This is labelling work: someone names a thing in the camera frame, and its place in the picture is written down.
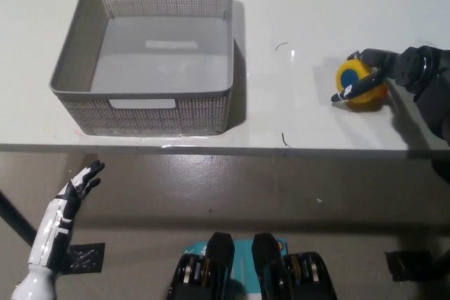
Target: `black metal pole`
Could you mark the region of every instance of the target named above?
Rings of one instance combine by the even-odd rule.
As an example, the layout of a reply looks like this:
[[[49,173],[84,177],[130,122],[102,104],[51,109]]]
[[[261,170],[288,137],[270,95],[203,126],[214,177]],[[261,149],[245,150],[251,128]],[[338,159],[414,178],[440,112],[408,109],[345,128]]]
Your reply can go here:
[[[29,245],[33,246],[36,230],[0,191],[0,217]]]

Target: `gray floor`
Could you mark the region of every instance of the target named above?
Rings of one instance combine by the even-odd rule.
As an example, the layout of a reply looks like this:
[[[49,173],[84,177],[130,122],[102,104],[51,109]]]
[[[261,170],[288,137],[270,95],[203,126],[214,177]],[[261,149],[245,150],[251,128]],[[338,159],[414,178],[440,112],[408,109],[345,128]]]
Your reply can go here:
[[[96,155],[0,153],[0,188],[38,226]],[[62,277],[60,299],[163,299],[183,248],[214,230],[270,230],[325,259],[339,299],[450,299],[444,283],[394,283],[384,252],[450,247],[450,186],[424,161],[99,155],[102,185],[72,243],[106,242],[101,274]],[[29,247],[0,221],[0,299]]]

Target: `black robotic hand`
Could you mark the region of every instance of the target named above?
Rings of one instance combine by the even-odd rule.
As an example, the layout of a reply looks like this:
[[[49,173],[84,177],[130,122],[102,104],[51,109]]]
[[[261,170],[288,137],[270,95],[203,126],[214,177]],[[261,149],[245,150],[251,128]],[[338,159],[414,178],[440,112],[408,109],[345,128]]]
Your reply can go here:
[[[379,86],[386,78],[414,95],[413,101],[428,128],[450,144],[450,51],[421,46],[403,53],[367,48],[348,58],[358,59],[372,73],[331,97],[350,100]]]
[[[62,200],[83,200],[92,188],[95,188],[100,184],[100,178],[93,178],[102,171],[104,167],[104,163],[96,160],[72,178],[56,197]]]

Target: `yellow tape roll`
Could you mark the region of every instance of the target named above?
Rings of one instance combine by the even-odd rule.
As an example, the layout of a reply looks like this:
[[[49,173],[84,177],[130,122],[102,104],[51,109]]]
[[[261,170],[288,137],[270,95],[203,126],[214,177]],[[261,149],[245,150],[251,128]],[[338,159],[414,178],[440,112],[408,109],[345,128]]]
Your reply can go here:
[[[363,64],[358,59],[347,60],[336,74],[336,86],[338,91],[343,91],[345,87],[356,83],[359,79],[367,77],[371,73],[371,68]],[[375,98],[385,98],[387,95],[386,84],[381,84],[367,93],[349,100],[351,103],[362,104],[372,101]]]

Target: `white robotic hand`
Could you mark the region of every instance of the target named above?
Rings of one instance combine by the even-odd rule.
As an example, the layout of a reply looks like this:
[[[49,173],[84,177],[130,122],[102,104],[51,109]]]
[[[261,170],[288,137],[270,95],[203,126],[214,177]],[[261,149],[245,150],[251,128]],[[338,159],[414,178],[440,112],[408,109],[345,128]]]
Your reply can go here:
[[[55,281],[72,238],[75,216],[82,200],[100,183],[93,178],[104,167],[96,160],[82,169],[49,203],[28,259],[29,273],[12,300],[56,300]]]

